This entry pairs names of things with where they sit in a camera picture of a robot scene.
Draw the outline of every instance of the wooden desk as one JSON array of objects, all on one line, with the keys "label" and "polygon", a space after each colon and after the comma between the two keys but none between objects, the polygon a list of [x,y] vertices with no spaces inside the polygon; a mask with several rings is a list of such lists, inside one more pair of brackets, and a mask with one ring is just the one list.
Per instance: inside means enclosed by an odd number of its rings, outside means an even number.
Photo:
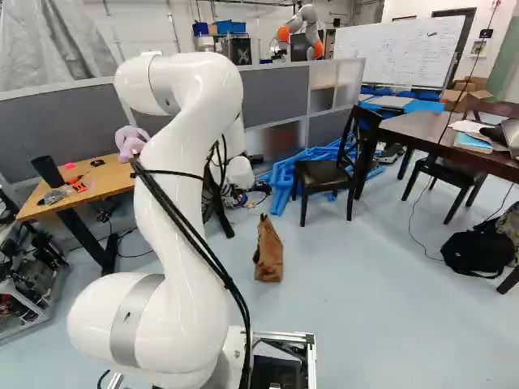
[{"label": "wooden desk", "polygon": [[[94,168],[90,165],[90,162],[93,160],[103,160],[105,164]],[[131,190],[135,184],[135,179],[130,178],[130,173],[133,172],[131,165],[119,163],[118,154],[98,156],[90,160],[75,162],[73,169],[66,169],[64,166],[60,166],[59,172],[65,181],[83,174],[84,177],[81,181],[87,186],[88,190],[69,195],[53,205],[37,205],[38,201],[51,191],[49,184],[41,180],[22,206],[22,209],[20,209],[16,219],[26,221],[48,213],[76,207],[80,204],[91,203],[98,199],[104,199]]]},{"label": "wooden desk", "polygon": [[[94,168],[90,165],[94,160],[103,160],[105,164]],[[55,212],[85,250],[101,265],[102,274],[114,272],[117,234],[109,236],[106,250],[103,249],[73,208],[133,189],[135,179],[130,177],[133,172],[131,165],[120,164],[118,154],[110,154],[76,162],[73,169],[60,166],[59,171],[65,181],[83,174],[81,182],[88,189],[85,192],[71,194],[53,205],[37,205],[44,194],[50,191],[49,185],[42,180],[19,211],[16,219],[31,220]]]},{"label": "wooden desk", "polygon": [[[454,113],[450,122],[455,122],[460,120],[460,118],[460,114]],[[376,144],[379,140],[404,144],[408,147],[408,152],[410,151],[410,153],[417,148],[438,157],[448,158],[461,164],[469,165],[505,180],[519,182],[519,162],[512,159],[508,152],[482,154],[454,147],[453,142],[456,131],[449,127],[445,131],[440,144],[438,144],[447,120],[448,112],[433,113],[429,111],[416,111],[383,120],[380,123],[379,129],[372,131],[371,137],[367,140],[366,151],[362,153],[364,156],[361,154],[359,159],[358,184],[355,188],[355,198],[360,199],[369,171],[369,162],[373,159]],[[403,160],[402,166],[406,168],[405,164],[409,164],[409,161]],[[510,273],[497,290],[505,294],[517,282],[519,282],[519,267],[516,267]]]}]

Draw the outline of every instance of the orange object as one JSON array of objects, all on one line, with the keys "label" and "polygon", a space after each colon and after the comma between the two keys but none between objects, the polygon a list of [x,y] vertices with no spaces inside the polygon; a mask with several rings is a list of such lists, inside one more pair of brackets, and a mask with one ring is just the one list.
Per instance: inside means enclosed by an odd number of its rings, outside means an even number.
[{"label": "orange object", "polygon": [[76,182],[72,185],[72,187],[78,193],[85,192],[88,189],[82,182]]},{"label": "orange object", "polygon": [[289,26],[281,26],[277,30],[277,36],[279,36],[280,42],[289,42],[290,41],[290,29]]},{"label": "orange object", "polygon": [[323,42],[321,42],[320,39],[315,44],[314,51],[315,51],[315,59],[321,58],[324,56],[324,46],[323,46]]}]

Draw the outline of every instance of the door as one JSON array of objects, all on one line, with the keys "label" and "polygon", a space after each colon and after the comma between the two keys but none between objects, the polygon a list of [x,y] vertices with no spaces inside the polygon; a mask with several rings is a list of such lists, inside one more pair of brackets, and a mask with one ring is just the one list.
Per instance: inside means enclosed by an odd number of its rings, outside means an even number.
[{"label": "door", "polygon": [[450,84],[454,75],[456,74],[457,65],[460,63],[461,55],[463,55],[463,49],[465,48],[465,44],[467,43],[467,38],[469,37],[470,28],[472,27],[472,22],[474,22],[474,15],[476,14],[475,8],[461,8],[459,10],[445,10],[445,11],[433,11],[433,18],[443,18],[445,16],[465,16],[465,22],[463,23],[463,27],[461,28],[460,40],[457,42],[456,46],[456,63],[454,63],[453,71],[451,72],[450,78],[448,80],[448,84]]}]

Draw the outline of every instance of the floor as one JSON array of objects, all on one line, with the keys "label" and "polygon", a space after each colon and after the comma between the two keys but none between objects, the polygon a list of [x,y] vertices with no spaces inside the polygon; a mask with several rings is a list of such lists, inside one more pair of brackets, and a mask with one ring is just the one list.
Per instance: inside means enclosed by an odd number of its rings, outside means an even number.
[{"label": "floor", "polygon": [[[260,209],[230,212],[237,236],[227,240],[212,221],[211,247],[219,255],[251,310],[253,328],[317,334],[319,389],[516,388],[519,381],[519,287],[505,296],[500,280],[459,276],[428,259],[408,234],[411,206],[428,182],[422,175],[410,199],[400,200],[405,181],[392,166],[371,180],[345,220],[346,194],[329,202],[311,197],[307,226],[298,227],[299,201],[273,217],[285,245],[285,279],[254,280],[251,256]],[[439,182],[416,205],[412,230],[428,254],[456,231],[479,223],[501,204],[510,184],[489,177],[473,207],[442,221],[456,190]],[[514,188],[506,205],[518,200]],[[268,209],[268,202],[261,204]],[[138,232],[126,237],[123,254],[148,249]],[[55,319],[1,347],[5,388],[93,389],[106,368],[83,357],[66,334],[66,313],[75,295],[98,277],[83,250],[68,256],[74,270]],[[121,259],[122,271],[161,272],[154,253]],[[232,322],[240,324],[238,311]],[[136,378],[124,387],[147,387]]]}]

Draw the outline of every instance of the brown paper bag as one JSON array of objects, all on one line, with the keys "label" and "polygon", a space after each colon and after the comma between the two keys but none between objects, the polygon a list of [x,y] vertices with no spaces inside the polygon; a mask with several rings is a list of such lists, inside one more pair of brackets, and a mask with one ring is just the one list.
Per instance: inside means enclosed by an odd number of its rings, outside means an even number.
[{"label": "brown paper bag", "polygon": [[263,213],[258,223],[258,248],[252,260],[257,280],[280,282],[283,279],[283,243],[270,219]]}]

